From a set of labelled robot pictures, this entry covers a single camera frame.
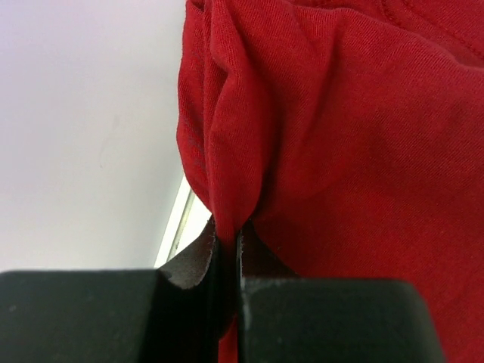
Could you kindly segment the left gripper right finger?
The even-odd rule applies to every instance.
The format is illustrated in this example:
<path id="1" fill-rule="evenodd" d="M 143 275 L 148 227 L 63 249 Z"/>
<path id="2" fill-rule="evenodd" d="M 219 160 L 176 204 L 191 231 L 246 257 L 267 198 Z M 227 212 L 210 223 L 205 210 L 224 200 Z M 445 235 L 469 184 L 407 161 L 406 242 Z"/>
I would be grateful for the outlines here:
<path id="1" fill-rule="evenodd" d="M 430 312 L 390 279 L 302 278 L 246 224 L 237 236 L 241 362 L 442 362 Z"/>

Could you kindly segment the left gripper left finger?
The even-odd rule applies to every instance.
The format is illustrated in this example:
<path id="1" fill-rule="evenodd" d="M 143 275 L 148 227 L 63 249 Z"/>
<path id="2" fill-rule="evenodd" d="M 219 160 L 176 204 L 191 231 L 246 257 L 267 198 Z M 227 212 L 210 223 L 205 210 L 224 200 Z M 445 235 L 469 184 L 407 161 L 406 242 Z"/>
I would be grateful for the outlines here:
<path id="1" fill-rule="evenodd" d="M 3 362 L 214 362 L 219 242 L 200 236 L 160 268 L 6 271 Z"/>

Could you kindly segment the red t-shirt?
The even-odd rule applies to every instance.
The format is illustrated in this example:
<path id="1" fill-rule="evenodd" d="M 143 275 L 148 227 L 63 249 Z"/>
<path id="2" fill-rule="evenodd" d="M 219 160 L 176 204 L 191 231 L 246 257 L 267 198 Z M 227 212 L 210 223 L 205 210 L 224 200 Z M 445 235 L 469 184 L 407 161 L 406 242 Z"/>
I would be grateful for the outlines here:
<path id="1" fill-rule="evenodd" d="M 411 282 L 483 360 L 481 1 L 189 1 L 178 104 L 229 275 L 251 221 L 304 277 Z"/>

